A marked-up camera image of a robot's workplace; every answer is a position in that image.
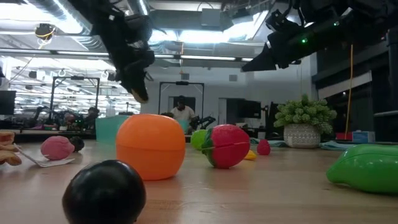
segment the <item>yellow toy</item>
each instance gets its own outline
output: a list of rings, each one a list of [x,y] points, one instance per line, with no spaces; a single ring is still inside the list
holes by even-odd
[[[18,149],[12,144],[15,134],[9,131],[0,131],[0,165],[7,162],[12,166],[22,163],[21,159],[15,154]]]
[[[254,160],[256,160],[256,158],[257,158],[257,155],[252,150],[249,150],[248,154],[246,155],[246,157],[244,159],[254,161]]]

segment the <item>paper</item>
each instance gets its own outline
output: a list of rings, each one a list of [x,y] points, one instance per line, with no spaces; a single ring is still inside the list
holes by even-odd
[[[16,144],[14,144],[14,146],[18,149],[18,151],[25,156],[26,158],[28,158],[28,160],[34,162],[35,164],[37,164],[40,167],[46,168],[46,167],[53,167],[53,166],[60,166],[60,165],[65,165],[70,163],[71,161],[74,161],[75,159],[63,159],[60,161],[37,161],[35,159],[33,159],[32,157],[28,156],[27,154],[25,154]]]

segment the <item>orange ball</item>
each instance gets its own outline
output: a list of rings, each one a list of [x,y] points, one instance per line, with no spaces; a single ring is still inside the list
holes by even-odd
[[[143,180],[174,176],[184,156],[184,131],[176,120],[166,116],[132,115],[116,136],[116,158],[137,170]]]

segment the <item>white plant pot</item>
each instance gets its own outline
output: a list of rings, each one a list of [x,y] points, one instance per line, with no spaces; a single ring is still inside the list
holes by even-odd
[[[299,149],[313,149],[321,143],[318,129],[311,124],[286,125],[284,139],[288,146]]]

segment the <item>computer screen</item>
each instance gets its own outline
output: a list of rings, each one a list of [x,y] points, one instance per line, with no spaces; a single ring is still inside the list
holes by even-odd
[[[0,115],[14,115],[17,91],[0,91]]]
[[[239,117],[240,118],[257,118],[261,119],[261,103],[257,101],[241,100],[239,101]]]

